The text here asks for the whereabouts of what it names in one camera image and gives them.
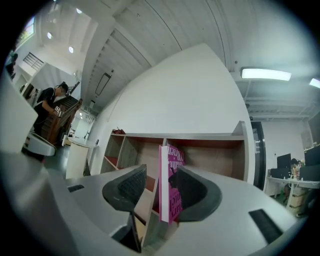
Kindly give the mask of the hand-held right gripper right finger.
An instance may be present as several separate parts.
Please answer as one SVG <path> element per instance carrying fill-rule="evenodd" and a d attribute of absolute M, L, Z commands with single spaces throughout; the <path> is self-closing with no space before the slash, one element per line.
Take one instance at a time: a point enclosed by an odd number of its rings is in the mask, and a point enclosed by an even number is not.
<path fill-rule="evenodd" d="M 172 180 L 182 212 L 154 256 L 275 256 L 304 224 L 245 181 L 191 166 L 180 166 Z"/>

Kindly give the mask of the black hanging frame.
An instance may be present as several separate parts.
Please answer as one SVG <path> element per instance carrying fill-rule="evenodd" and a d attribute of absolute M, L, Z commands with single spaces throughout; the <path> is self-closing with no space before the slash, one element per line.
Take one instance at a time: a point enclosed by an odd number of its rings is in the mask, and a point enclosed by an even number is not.
<path fill-rule="evenodd" d="M 104 88 L 106 87 L 106 85 L 108 84 L 108 82 L 109 82 L 109 80 L 111 79 L 111 75 L 109 75 L 108 73 L 104 73 L 102 76 L 101 76 L 101 78 L 100 78 L 100 80 L 99 80 L 99 82 L 98 82 L 98 84 L 97 84 L 97 87 L 96 87 L 96 89 L 95 89 L 95 94 L 97 95 L 97 96 L 100 96 L 101 95 L 101 93 L 102 93 L 102 91 L 104 90 Z"/>

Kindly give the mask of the dark glass door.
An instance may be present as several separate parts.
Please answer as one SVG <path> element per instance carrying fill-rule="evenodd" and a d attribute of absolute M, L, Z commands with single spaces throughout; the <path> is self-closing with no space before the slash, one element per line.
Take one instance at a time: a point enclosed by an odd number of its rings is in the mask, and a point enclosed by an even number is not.
<path fill-rule="evenodd" d="M 265 136 L 261 122 L 252 121 L 251 126 L 255 149 L 255 171 L 253 185 L 263 191 L 266 177 Z"/>

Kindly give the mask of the long white office desk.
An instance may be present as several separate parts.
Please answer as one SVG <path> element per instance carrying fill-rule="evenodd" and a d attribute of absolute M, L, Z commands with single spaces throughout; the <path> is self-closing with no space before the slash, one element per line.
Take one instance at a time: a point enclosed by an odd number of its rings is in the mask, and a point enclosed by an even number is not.
<path fill-rule="evenodd" d="M 269 187 L 271 185 L 274 188 L 272 195 L 274 198 L 276 198 L 280 184 L 289 184 L 289 187 L 291 188 L 290 193 L 289 193 L 289 197 L 288 197 L 288 201 L 287 201 L 287 205 L 286 205 L 287 209 L 290 208 L 291 201 L 293 198 L 294 188 L 301 187 L 301 188 L 315 189 L 315 190 L 320 189 L 320 181 L 303 181 L 303 180 L 297 180 L 294 178 L 281 179 L 281 178 L 274 178 L 271 176 L 267 176 L 265 178 L 265 185 L 264 185 L 263 192 L 265 194 L 268 194 L 267 192 L 268 192 L 268 190 L 270 190 Z"/>

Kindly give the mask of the dark wooden staircase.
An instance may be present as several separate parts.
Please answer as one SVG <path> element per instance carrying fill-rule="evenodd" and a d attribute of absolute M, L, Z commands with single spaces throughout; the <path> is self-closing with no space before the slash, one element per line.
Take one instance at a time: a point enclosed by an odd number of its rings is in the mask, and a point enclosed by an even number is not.
<path fill-rule="evenodd" d="M 72 96 L 64 97 L 53 104 L 62 110 L 62 116 L 49 115 L 41 128 L 40 136 L 54 146 L 62 143 L 64 135 L 69 131 L 77 110 L 82 105 L 82 99 L 77 100 Z"/>

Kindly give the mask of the pink book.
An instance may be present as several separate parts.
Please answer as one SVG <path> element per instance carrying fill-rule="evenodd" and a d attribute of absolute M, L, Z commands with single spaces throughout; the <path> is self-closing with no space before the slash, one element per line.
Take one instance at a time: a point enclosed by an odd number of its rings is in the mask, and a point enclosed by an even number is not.
<path fill-rule="evenodd" d="M 179 166 L 185 165 L 185 154 L 173 145 L 159 148 L 159 219 L 169 225 L 182 211 L 182 200 L 177 185 Z"/>

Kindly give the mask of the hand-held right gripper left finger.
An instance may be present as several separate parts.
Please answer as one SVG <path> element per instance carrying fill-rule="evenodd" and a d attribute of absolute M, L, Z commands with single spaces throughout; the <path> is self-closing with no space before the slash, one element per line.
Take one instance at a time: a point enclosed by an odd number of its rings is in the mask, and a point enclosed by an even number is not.
<path fill-rule="evenodd" d="M 146 187 L 146 165 L 65 182 L 80 209 L 101 231 L 137 253 L 142 251 L 135 207 Z"/>

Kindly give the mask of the black computer monitor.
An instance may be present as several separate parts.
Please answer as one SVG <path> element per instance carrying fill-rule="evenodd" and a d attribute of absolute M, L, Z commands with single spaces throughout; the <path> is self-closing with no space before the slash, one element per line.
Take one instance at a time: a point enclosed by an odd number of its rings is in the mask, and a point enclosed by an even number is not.
<path fill-rule="evenodd" d="M 320 165 L 320 146 L 306 150 L 304 152 L 304 160 L 306 166 Z"/>
<path fill-rule="evenodd" d="M 278 169 L 285 169 L 285 168 L 290 168 L 291 167 L 291 154 L 285 154 L 278 156 L 276 159 L 277 162 L 277 168 Z"/>

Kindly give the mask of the grey wooden desk shelf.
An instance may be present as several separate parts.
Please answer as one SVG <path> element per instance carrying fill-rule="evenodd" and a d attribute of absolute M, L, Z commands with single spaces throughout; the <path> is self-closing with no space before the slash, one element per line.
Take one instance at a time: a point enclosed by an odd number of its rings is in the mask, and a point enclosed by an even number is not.
<path fill-rule="evenodd" d="M 246 181 L 249 169 L 248 134 L 240 121 L 231 133 L 112 132 L 104 150 L 101 173 L 146 165 L 146 187 L 135 210 L 141 250 L 152 255 L 178 229 L 159 221 L 159 147 L 172 145 L 184 153 L 188 166 Z"/>

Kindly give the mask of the white ribbed pedestal table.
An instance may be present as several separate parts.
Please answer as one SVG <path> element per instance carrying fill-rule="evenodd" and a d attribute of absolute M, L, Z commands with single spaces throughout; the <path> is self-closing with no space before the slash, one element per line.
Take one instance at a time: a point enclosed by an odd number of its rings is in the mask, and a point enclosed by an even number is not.
<path fill-rule="evenodd" d="M 83 138 L 69 138 L 68 140 L 70 141 L 70 149 L 65 178 L 81 178 L 85 171 L 89 149 L 94 149 L 98 145 L 95 142 Z"/>

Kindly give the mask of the black balcony railing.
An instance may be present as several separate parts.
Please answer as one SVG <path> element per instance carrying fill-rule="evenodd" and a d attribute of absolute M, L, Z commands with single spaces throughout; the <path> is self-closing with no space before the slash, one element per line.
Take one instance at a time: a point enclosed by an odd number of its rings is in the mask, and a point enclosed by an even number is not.
<path fill-rule="evenodd" d="M 44 62 L 36 57 L 33 53 L 29 52 L 23 61 L 29 65 L 35 71 L 38 71 L 44 64 Z"/>

